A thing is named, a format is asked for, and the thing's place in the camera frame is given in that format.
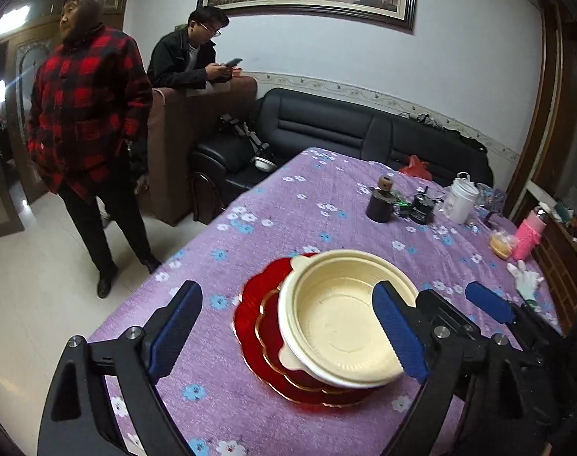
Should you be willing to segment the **wooden brick-pattern cabinet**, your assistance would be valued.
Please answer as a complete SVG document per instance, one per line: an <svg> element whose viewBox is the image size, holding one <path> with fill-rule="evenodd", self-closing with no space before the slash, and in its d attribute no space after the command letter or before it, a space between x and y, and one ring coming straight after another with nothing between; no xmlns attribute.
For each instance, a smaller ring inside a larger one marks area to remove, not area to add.
<svg viewBox="0 0 577 456"><path fill-rule="evenodd" d="M559 202L577 126L577 22L562 0L532 0L541 19L538 92L525 146L508 186L504 214L522 222L540 202ZM567 333L577 316L577 244L551 219L528 258L541 269L555 318Z"/></svg>

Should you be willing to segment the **green packet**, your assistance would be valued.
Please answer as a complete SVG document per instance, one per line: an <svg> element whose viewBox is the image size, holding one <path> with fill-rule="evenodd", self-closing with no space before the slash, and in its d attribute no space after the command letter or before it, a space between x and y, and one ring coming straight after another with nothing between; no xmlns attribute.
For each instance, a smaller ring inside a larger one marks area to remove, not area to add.
<svg viewBox="0 0 577 456"><path fill-rule="evenodd" d="M398 200L394 203L395 215L401 218L409 218L411 214L412 206L409 202Z"/></svg>

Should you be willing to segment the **white plastic jar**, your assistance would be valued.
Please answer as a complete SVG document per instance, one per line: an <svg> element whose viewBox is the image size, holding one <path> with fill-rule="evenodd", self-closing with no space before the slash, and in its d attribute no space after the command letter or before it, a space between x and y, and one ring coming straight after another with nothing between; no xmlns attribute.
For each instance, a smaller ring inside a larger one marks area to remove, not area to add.
<svg viewBox="0 0 577 456"><path fill-rule="evenodd" d="M468 219L478 197L478 187L470 179L470 174L458 172L457 177L449 186L442 206L443 214L453 223L462 225Z"/></svg>

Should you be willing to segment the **red glass plate gold rim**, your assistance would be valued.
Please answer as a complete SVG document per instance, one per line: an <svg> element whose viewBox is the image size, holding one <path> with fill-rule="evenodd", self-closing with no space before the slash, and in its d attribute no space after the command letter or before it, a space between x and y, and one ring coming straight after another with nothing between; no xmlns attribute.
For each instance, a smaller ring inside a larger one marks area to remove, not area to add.
<svg viewBox="0 0 577 456"><path fill-rule="evenodd" d="M279 353L284 344L278 326L278 295L279 290L273 289L263 297L260 309L258 309L258 319L255 320L255 336L261 345L265 362L275 373L283 376L290 385L302 391L323 392L330 395L347 392L347 389L316 381L304 370L290 370L282 365Z"/></svg>

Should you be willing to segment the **smartphone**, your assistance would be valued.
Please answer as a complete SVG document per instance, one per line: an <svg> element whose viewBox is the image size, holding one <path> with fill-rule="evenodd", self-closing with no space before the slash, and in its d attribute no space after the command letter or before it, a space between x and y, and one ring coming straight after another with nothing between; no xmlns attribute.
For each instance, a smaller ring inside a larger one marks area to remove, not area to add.
<svg viewBox="0 0 577 456"><path fill-rule="evenodd" d="M234 68L237 67L241 62L242 62L241 58L235 58L233 60L229 60L229 62L226 62L225 66L229 68Z"/></svg>

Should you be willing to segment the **bagged yellow food bowl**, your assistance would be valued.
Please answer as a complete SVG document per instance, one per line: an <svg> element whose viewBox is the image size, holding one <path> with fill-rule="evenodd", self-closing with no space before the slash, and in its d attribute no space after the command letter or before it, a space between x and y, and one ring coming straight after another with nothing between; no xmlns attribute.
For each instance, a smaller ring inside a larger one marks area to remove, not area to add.
<svg viewBox="0 0 577 456"><path fill-rule="evenodd" d="M488 245L491 251L500 257L501 260L508 260L513 253L513 250L518 244L518 239L515 235L510 235L506 231L493 230L490 235Z"/></svg>

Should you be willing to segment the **red plastic bag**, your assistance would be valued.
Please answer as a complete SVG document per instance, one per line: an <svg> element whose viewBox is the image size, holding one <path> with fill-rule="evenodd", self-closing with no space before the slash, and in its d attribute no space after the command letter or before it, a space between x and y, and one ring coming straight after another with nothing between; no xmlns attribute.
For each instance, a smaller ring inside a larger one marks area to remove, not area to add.
<svg viewBox="0 0 577 456"><path fill-rule="evenodd" d="M429 164L426 161L422 161L416 154L412 154L409 157L408 164L402 167L400 172L410 177L432 181L433 176L428 170L428 166Z"/></svg>

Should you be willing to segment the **wooden spool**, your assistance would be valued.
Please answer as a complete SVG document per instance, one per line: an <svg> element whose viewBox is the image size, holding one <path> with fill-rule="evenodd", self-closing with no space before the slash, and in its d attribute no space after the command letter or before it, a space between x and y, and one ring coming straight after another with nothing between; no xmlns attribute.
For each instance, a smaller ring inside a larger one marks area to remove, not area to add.
<svg viewBox="0 0 577 456"><path fill-rule="evenodd" d="M393 179L390 176L380 176L377 181L377 188L381 192L390 193L393 189Z"/></svg>

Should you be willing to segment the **white work glove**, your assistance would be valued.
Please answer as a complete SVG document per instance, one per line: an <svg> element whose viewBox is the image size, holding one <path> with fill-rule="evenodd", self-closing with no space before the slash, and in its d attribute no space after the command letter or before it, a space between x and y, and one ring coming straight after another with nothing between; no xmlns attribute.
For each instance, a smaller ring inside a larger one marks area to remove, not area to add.
<svg viewBox="0 0 577 456"><path fill-rule="evenodd" d="M536 304L535 293L544 277L534 270L529 270L523 260L519 260L517 264L506 264L506 269L513 277L515 289L520 297L528 304Z"/></svg>

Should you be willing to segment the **person in red plaid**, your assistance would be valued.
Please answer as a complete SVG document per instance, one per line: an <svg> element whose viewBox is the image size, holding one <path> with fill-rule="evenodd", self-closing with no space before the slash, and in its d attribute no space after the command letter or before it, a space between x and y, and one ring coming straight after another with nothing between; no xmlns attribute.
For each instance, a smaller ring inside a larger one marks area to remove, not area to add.
<svg viewBox="0 0 577 456"><path fill-rule="evenodd" d="M116 221L148 272L149 245L128 147L143 139L152 88L136 41L102 22L105 0L65 0L61 42L36 72L27 129L29 157L47 190L64 202L99 272L97 295L119 268L101 214Z"/></svg>

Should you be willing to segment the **black mug with lid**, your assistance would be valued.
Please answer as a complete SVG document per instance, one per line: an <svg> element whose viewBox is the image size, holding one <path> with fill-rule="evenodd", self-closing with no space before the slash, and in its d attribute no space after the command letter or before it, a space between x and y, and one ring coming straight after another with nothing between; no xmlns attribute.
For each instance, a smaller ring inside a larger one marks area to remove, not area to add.
<svg viewBox="0 0 577 456"><path fill-rule="evenodd" d="M397 198L391 192L376 188L371 193L366 216L374 222L387 223L395 213L395 203Z"/></svg>

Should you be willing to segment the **man in black jacket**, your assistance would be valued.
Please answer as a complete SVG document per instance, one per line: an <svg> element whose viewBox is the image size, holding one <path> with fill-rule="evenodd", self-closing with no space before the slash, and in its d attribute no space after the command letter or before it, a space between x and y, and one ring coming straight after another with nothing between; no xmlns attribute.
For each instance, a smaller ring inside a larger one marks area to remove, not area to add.
<svg viewBox="0 0 577 456"><path fill-rule="evenodd" d="M151 85L179 92L203 91L236 77L241 69L217 62L213 42L229 22L226 13L218 7L195 9L184 27L165 35L154 45L147 68Z"/></svg>

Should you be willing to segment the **pink knit-sleeved thermos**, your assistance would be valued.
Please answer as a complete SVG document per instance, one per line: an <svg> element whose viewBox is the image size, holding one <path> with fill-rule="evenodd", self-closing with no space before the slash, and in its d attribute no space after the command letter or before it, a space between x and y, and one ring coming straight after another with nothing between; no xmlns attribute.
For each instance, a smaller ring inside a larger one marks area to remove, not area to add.
<svg viewBox="0 0 577 456"><path fill-rule="evenodd" d="M546 228L547 212L540 206L530 211L519 225L514 237L517 240L512 251L515 260L526 260L532 250L540 243Z"/></svg>

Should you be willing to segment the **large cream plastic bowl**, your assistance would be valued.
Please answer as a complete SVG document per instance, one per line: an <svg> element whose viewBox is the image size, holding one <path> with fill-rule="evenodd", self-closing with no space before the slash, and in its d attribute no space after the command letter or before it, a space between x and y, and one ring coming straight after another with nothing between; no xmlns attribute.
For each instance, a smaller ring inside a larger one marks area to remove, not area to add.
<svg viewBox="0 0 577 456"><path fill-rule="evenodd" d="M307 355L300 349L292 330L290 329L290 297L285 292L280 292L277 305L278 326L284 346L279 354L280 362L291 371L304 371L316 381L329 384L337 388L347 388L347 385L336 376L326 372L321 367L312 363Z"/></svg>

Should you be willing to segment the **black leather sofa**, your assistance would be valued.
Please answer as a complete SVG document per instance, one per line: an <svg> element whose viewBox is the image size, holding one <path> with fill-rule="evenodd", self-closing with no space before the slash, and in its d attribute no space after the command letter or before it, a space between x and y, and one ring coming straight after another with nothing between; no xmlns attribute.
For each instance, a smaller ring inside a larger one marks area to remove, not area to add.
<svg viewBox="0 0 577 456"><path fill-rule="evenodd" d="M241 193L268 177L257 158L278 170L301 151L323 148L400 169L411 157L448 186L458 173L494 183L487 149L460 132L367 106L272 89L255 102L250 119L225 126L193 150L192 191L197 221L208 223Z"/></svg>

